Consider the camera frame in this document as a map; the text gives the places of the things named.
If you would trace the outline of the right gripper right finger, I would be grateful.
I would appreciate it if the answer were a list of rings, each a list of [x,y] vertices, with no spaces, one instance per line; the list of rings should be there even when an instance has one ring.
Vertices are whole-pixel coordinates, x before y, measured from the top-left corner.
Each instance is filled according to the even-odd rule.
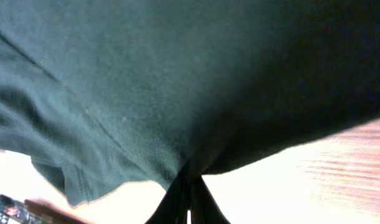
[[[190,187],[190,208],[192,224],[230,224],[202,177]]]

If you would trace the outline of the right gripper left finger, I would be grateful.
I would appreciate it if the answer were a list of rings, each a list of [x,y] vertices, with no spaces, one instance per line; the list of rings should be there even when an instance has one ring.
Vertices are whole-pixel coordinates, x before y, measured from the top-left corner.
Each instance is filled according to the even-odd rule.
[[[146,224],[186,224],[189,209],[189,165],[185,164]]]

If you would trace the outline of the black t-shirt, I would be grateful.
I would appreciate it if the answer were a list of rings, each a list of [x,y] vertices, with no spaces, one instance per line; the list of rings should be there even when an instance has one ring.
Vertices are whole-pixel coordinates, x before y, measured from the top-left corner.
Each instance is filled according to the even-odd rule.
[[[71,205],[380,117],[380,1],[0,1],[0,149]]]

